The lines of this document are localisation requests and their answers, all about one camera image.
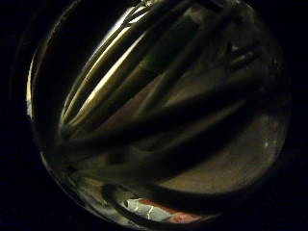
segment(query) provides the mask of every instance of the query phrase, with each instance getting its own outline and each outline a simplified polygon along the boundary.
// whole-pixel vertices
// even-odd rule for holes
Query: dark background
[[[51,1],[52,18],[69,1]],[[308,229],[308,1],[251,0],[285,52],[293,78],[294,113],[285,149],[295,149],[289,165],[245,207],[215,226],[228,231],[299,231]],[[10,109],[8,85],[20,39],[41,0],[0,1],[0,230],[123,230],[90,215],[54,183],[39,159],[21,108]]]

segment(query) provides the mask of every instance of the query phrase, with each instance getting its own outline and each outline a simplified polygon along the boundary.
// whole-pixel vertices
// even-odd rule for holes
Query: black background
[[[67,2],[54,4],[60,8]],[[300,151],[250,204],[213,229],[308,230],[308,1],[249,2],[270,25],[285,52],[295,100],[286,145]],[[14,54],[40,3],[41,0],[0,0],[0,230],[123,230],[90,215],[68,199],[40,162],[25,115],[9,110],[14,103],[7,94]]]

